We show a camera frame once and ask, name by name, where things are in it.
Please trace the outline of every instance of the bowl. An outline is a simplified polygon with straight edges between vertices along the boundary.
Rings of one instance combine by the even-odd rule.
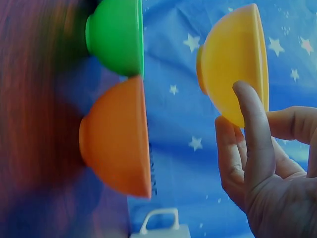
[[[239,102],[232,89],[237,81],[251,85],[264,109],[269,110],[266,48],[256,4],[238,8],[214,25],[198,50],[197,76],[202,92],[236,126],[244,127]]]
[[[80,124],[86,164],[113,190],[150,198],[151,172],[143,81],[134,77],[102,95]]]
[[[142,0],[104,0],[86,23],[88,51],[122,76],[144,76]]]

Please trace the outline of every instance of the orange bowl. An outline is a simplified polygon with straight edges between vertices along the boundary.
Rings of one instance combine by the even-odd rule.
[[[143,81],[131,78],[101,96],[79,129],[82,157],[113,190],[151,197]]]

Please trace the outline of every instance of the hand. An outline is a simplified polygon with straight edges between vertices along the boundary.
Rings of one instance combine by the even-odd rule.
[[[265,114],[249,85],[233,87],[245,138],[223,117],[215,121],[223,189],[246,213],[256,238],[317,237],[317,109],[292,107]],[[271,136],[310,144],[306,173]]]

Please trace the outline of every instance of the white plastic object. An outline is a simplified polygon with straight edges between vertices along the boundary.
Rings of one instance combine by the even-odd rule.
[[[148,230],[149,219],[155,215],[172,214],[174,223],[167,229]],[[157,209],[148,213],[141,226],[140,232],[132,234],[130,238],[190,238],[190,232],[187,225],[179,225],[179,215],[176,208]]]

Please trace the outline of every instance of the blurred surface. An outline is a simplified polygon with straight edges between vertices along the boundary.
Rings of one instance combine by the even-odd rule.
[[[0,1],[0,237],[127,237],[126,197],[78,147],[81,118],[119,81],[87,53],[96,4]]]

